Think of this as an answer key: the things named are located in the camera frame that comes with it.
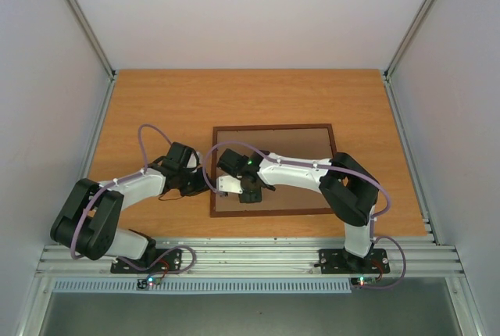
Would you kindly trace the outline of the small circuit board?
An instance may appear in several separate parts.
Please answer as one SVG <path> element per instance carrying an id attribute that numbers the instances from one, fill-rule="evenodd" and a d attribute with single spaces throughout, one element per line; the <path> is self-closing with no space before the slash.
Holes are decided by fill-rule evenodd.
<path id="1" fill-rule="evenodd" d="M 351 279 L 351 285 L 354 288 L 363 288 L 368 286 L 373 286 L 381 281 L 381 276 L 378 277 L 367 277 L 367 276 L 359 276 L 353 277 Z"/>
<path id="2" fill-rule="evenodd" d="M 145 279 L 138 279 L 136 283 L 137 290 L 152 290 L 154 287 L 159 286 L 162 283 L 161 278 L 149 277 Z"/>

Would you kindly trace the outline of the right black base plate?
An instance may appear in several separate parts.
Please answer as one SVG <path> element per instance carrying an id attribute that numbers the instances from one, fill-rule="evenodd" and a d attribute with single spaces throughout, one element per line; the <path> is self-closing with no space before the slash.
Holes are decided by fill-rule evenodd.
<path id="1" fill-rule="evenodd" d="M 343 248 L 320 249 L 316 265 L 322 274 L 386 274 L 391 272 L 388 254 L 382 248 L 371 248 L 364 258 L 354 256 Z"/>

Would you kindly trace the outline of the left small circuit board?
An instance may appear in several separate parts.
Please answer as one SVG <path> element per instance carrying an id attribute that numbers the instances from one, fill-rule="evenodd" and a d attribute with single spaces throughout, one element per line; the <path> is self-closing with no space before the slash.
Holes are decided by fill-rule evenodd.
<path id="1" fill-rule="evenodd" d="M 137 290 L 152 290 L 154 287 L 159 286 L 162 283 L 161 278 L 149 277 L 145 279 L 138 279 L 136 283 Z"/>

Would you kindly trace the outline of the right small circuit board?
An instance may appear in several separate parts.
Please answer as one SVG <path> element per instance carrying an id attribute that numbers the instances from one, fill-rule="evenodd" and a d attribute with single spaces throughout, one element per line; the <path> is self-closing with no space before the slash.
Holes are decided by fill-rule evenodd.
<path id="1" fill-rule="evenodd" d="M 381 281 L 381 276 L 378 277 L 367 277 L 367 276 L 359 276 L 353 277 L 351 279 L 351 285 L 354 288 L 363 288 L 368 286 L 373 286 Z"/>

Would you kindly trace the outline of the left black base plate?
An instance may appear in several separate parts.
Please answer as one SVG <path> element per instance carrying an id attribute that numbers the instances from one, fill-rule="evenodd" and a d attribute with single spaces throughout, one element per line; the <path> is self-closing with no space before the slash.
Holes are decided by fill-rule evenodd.
<path id="1" fill-rule="evenodd" d="M 158 273 L 164 270 L 177 272 L 182 262 L 181 248 L 156 248 L 147 251 L 140 259 L 119 257 L 111 264 L 110 272 L 115 274 Z"/>

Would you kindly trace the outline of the aluminium rail front beam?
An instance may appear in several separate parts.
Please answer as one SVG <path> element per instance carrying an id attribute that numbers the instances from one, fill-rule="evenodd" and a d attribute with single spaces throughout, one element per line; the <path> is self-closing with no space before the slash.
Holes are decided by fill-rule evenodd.
<path id="1" fill-rule="evenodd" d="M 318 251 L 340 248 L 341 238 L 160 238 L 159 246 L 186 245 L 196 252 L 189 277 L 313 277 Z M 437 245 L 431 236 L 385 239 L 377 247 L 387 252 L 389 277 L 461 277 L 464 274 L 456 248 Z M 38 277 L 107 277 L 113 258 L 73 260 L 68 249 L 44 247 L 35 274 Z"/>

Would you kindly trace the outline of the right aluminium corner post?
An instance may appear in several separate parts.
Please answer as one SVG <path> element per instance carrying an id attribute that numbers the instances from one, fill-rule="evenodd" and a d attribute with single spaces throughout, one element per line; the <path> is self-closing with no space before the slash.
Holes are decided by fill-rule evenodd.
<path id="1" fill-rule="evenodd" d="M 425 19 L 434 7 L 437 0 L 423 0 L 413 17 L 408 30 L 405 32 L 402 40 L 400 41 L 394 55 L 391 57 L 387 68 L 382 72 L 383 79 L 387 82 L 391 80 L 392 75 L 395 73 L 399 63 L 402 61 L 403 56 L 409 49 L 414 38 L 418 34 L 420 28 L 423 26 Z"/>

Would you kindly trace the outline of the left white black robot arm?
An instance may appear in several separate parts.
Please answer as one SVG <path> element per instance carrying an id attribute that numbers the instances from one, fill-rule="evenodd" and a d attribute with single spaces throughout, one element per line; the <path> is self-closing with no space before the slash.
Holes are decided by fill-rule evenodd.
<path id="1" fill-rule="evenodd" d="M 182 197 L 208 191 L 201 154 L 174 142 L 164 156 L 128 176 L 96 182 L 80 179 L 73 186 L 50 230 L 73 259 L 116 257 L 138 272 L 152 270 L 163 258 L 155 240 L 118 228 L 122 211 L 148 198 L 177 190 Z"/>

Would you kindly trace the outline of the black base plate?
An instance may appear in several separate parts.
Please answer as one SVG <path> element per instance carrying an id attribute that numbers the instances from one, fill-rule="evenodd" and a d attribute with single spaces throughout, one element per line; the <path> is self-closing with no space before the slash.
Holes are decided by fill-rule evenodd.
<path id="1" fill-rule="evenodd" d="M 115 274 L 158 273 L 164 270 L 177 272 L 182 262 L 181 248 L 156 248 L 147 251 L 140 259 L 119 257 L 111 264 L 110 272 Z"/>
<path id="2" fill-rule="evenodd" d="M 343 248 L 320 249 L 316 265 L 322 274 L 386 274 L 391 272 L 388 254 L 382 248 L 371 248 L 364 258 L 354 256 Z"/>

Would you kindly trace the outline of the left aluminium corner post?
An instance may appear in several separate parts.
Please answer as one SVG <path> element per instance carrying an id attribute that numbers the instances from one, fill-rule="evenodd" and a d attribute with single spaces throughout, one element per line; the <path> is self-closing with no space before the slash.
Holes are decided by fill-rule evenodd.
<path id="1" fill-rule="evenodd" d="M 80 3 L 78 2 L 78 0 L 65 0 L 65 1 L 69 6 L 70 11 L 74 15 L 80 28 L 84 32 L 84 35 L 87 38 L 94 53 L 97 55 L 98 60 L 101 63 L 105 73 L 107 74 L 110 80 L 113 80 L 115 78 L 116 71 L 111 65 L 108 56 L 105 54 L 105 51 L 101 46 L 101 43 L 98 40 L 94 30 L 92 29 L 83 9 L 81 8 Z"/>

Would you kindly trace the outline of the aluminium corner post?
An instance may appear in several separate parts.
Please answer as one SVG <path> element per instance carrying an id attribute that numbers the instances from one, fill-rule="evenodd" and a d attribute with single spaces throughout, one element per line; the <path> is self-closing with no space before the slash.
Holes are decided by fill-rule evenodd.
<path id="1" fill-rule="evenodd" d="M 81 8 L 80 3 L 78 2 L 78 0 L 65 0 L 65 1 L 69 6 L 70 11 L 74 15 L 80 28 L 84 32 L 84 35 L 87 38 L 94 53 L 97 55 L 98 60 L 101 63 L 105 73 L 107 74 L 110 80 L 113 80 L 115 78 L 116 71 L 111 65 L 108 56 L 105 54 L 105 51 L 101 46 L 101 43 L 98 40 L 94 30 L 92 29 L 83 9 Z"/>
<path id="2" fill-rule="evenodd" d="M 403 56 L 409 49 L 414 38 L 418 34 L 420 28 L 423 26 L 425 19 L 434 7 L 437 0 L 423 0 L 413 17 L 408 30 L 405 32 L 402 40 L 400 41 L 394 55 L 391 57 L 387 68 L 382 72 L 383 79 L 387 82 L 391 80 L 392 75 L 395 73 L 399 63 L 402 61 Z"/>

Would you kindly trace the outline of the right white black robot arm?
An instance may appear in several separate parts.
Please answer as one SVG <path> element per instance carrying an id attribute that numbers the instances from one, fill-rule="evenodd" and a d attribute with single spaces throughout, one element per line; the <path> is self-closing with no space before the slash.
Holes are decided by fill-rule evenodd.
<path id="1" fill-rule="evenodd" d="M 237 194 L 241 203 L 258 203 L 263 190 L 288 186 L 321 194 L 333 214 L 345 225 L 345 262 L 363 270 L 373 259 L 372 215 L 379 183 L 350 155 L 331 159 L 298 159 L 274 152 L 241 155 L 226 149 L 216 164 L 225 174 L 216 180 L 224 194 Z"/>

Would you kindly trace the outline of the brown wooden picture frame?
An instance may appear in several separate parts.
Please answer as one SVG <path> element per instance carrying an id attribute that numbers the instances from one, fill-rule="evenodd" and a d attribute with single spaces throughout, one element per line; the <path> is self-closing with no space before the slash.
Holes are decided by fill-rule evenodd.
<path id="1" fill-rule="evenodd" d="M 213 144 L 223 141 L 242 141 L 262 151 L 300 159 L 331 158 L 336 152 L 333 128 L 326 123 L 214 127 Z M 240 203 L 236 194 L 212 194 L 210 199 L 212 218 L 331 213 L 320 193 L 284 185 L 276 191 L 264 190 L 257 203 Z"/>

